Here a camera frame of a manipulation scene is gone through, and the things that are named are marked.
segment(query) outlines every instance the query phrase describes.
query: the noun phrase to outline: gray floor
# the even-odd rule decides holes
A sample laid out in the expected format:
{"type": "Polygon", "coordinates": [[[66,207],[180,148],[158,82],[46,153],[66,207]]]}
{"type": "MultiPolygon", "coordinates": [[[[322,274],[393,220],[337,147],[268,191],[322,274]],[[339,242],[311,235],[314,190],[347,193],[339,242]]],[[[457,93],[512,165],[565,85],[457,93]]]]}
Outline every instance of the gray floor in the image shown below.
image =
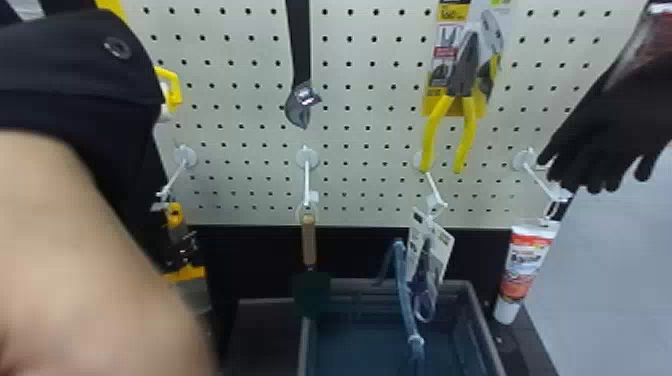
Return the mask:
{"type": "Polygon", "coordinates": [[[672,149],[648,183],[579,193],[527,299],[561,376],[672,374],[671,244],[672,149]]]}

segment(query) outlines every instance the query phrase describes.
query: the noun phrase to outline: white pegboard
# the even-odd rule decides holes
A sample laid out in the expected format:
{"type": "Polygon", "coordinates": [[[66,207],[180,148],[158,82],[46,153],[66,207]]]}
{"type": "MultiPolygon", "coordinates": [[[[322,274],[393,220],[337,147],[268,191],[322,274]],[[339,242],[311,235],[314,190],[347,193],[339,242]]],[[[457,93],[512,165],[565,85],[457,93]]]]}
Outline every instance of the white pegboard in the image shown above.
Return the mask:
{"type": "MultiPolygon", "coordinates": [[[[322,160],[311,174],[321,225],[406,226],[430,192],[411,160],[425,123],[436,3],[311,1],[313,83],[324,102],[304,131],[279,107],[292,79],[284,1],[125,1],[154,61],[182,81],[185,103],[155,138],[168,174],[176,143],[198,153],[175,187],[189,222],[295,224],[302,170],[294,156],[306,144],[322,160]]],[[[511,160],[543,147],[618,54],[643,4],[516,2],[504,70],[462,175],[451,169],[461,119],[439,129],[432,174],[449,204],[441,224],[506,228],[541,213],[542,191],[511,160]]]]}

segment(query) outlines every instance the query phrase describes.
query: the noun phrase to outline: yellow-handled pliers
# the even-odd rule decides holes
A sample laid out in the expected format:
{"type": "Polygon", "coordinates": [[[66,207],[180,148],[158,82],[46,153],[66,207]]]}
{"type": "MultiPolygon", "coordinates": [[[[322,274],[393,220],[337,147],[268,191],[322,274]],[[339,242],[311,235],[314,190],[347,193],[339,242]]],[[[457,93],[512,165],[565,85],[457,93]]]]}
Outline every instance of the yellow-handled pliers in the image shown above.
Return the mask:
{"type": "Polygon", "coordinates": [[[464,133],[457,147],[453,172],[459,174],[464,168],[471,145],[476,134],[476,104],[472,96],[472,89],[478,70],[478,34],[469,31],[464,35],[453,70],[446,83],[446,93],[441,96],[434,109],[427,118],[425,133],[422,137],[422,158],[418,169],[421,172],[429,171],[434,159],[434,138],[439,128],[441,118],[446,115],[455,99],[462,102],[464,113],[464,133]]]}

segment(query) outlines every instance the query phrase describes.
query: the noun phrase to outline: metal peg hook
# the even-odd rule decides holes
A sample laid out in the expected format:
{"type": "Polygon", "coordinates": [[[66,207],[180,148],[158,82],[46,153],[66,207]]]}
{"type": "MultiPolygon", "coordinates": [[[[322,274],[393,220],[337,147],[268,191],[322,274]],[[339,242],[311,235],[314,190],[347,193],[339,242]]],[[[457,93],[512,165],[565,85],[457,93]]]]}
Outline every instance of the metal peg hook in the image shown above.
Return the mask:
{"type": "Polygon", "coordinates": [[[310,170],[316,168],[320,163],[320,158],[317,152],[308,148],[306,145],[296,153],[296,164],[303,169],[303,201],[296,209],[297,221],[300,219],[302,210],[312,210],[317,212],[317,203],[319,201],[319,193],[310,190],[310,170]]]}
{"type": "Polygon", "coordinates": [[[439,190],[436,188],[436,183],[434,183],[434,178],[432,177],[432,174],[429,171],[425,172],[425,178],[427,179],[429,186],[432,188],[432,193],[429,194],[426,198],[427,216],[429,216],[432,220],[434,220],[438,216],[440,216],[441,213],[443,213],[443,209],[448,207],[448,204],[445,201],[443,201],[443,198],[441,198],[441,194],[439,193],[439,190]]]}
{"type": "Polygon", "coordinates": [[[516,171],[524,171],[530,175],[552,202],[565,203],[573,196],[570,191],[561,188],[558,183],[546,184],[546,182],[537,176],[534,170],[542,170],[542,168],[537,167],[537,154],[532,148],[528,148],[527,150],[523,150],[516,154],[516,156],[513,157],[511,167],[516,171]]]}
{"type": "Polygon", "coordinates": [[[178,164],[177,170],[175,170],[170,179],[168,179],[168,183],[164,185],[160,191],[156,192],[156,197],[158,197],[162,203],[168,200],[168,196],[170,195],[173,185],[177,181],[177,177],[180,176],[184,170],[194,167],[198,161],[194,149],[184,144],[175,148],[173,159],[175,160],[175,163],[178,164]]]}

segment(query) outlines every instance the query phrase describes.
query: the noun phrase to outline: caulk tube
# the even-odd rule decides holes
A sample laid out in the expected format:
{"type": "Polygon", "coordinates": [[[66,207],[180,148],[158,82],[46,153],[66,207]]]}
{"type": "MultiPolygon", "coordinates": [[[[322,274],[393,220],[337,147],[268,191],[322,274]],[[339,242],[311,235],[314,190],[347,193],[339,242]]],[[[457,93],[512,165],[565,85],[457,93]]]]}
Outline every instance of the caulk tube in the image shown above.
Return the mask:
{"type": "Polygon", "coordinates": [[[511,324],[539,273],[560,223],[545,219],[521,220],[511,227],[509,253],[495,305],[495,319],[511,324]]]}

